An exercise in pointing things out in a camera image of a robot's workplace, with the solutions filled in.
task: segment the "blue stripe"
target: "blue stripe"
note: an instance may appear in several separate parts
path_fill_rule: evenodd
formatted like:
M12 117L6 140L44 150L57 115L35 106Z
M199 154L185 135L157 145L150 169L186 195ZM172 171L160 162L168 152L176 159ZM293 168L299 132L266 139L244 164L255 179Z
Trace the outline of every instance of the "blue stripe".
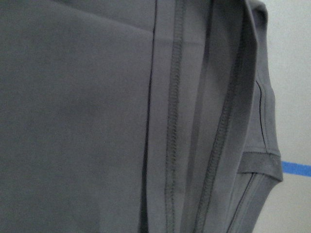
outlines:
M284 173L311 177L311 166L310 165L295 164L295 163L283 161L282 167L283 167Z

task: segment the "gray fabric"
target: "gray fabric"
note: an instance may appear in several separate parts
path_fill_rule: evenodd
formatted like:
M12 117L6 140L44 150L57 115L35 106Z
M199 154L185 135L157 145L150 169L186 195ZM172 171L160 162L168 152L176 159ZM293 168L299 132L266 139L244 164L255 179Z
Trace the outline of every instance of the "gray fabric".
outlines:
M0 1L0 232L251 233L282 180L266 26L248 0Z

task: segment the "blue line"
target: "blue line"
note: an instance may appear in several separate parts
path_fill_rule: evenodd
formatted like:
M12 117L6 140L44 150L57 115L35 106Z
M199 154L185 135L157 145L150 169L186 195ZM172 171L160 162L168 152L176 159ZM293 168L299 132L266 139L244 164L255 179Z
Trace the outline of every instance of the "blue line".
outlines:
M311 166L310 165L295 164L295 163L283 161L282 167L283 167L284 173L311 177Z

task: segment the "white surface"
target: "white surface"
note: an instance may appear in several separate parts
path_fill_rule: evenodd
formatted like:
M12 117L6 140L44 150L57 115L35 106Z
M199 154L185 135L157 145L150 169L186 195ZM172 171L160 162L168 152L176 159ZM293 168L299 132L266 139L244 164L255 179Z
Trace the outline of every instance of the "white surface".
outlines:
M311 0L263 0L283 161L311 165ZM311 177L284 174L253 233L311 233Z

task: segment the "gray cloth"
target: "gray cloth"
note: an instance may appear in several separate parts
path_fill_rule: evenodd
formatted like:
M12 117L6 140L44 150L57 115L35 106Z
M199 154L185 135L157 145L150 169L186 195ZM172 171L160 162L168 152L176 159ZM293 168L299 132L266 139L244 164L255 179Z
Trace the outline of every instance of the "gray cloth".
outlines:
M0 1L1 233L251 233L282 181L256 0Z

